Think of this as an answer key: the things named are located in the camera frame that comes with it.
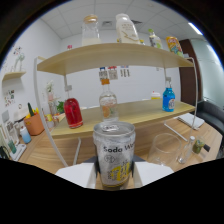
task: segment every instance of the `white container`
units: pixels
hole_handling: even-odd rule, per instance
[[[116,30],[120,43],[140,44],[134,23],[126,14],[116,15]]]
[[[151,100],[156,100],[156,99],[160,99],[160,93],[157,92],[152,92],[151,93]]]
[[[43,113],[44,113],[44,117],[47,123],[48,128],[53,128],[54,127],[54,121],[51,115],[51,111],[50,111],[50,107],[49,104],[45,101],[45,97],[43,94],[43,100],[44,102],[41,104]]]

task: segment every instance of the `blue bottle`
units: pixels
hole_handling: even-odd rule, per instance
[[[175,108],[175,94],[171,86],[171,78],[166,78],[166,90],[163,93],[163,110],[173,112]]]

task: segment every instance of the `jar lid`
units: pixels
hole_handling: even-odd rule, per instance
[[[116,20],[118,20],[118,19],[120,19],[120,18],[122,18],[122,17],[126,17],[126,18],[130,19],[129,16],[128,16],[127,14],[123,14],[123,13],[121,13],[121,14],[117,14],[117,15],[116,15]]]
[[[102,85],[110,84],[110,80],[109,79],[102,79],[101,83],[102,83]]]
[[[93,23],[93,22],[96,22],[97,20],[98,20],[98,17],[94,14],[90,14],[83,19],[85,24]]]

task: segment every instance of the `red bottle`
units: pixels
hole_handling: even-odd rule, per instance
[[[83,125],[79,102],[72,97],[72,86],[65,87],[66,101],[64,103],[65,116],[70,128],[77,128]]]

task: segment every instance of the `glass tumbler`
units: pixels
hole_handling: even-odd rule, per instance
[[[153,139],[147,162],[171,167],[180,149],[181,141],[176,136],[159,134]]]

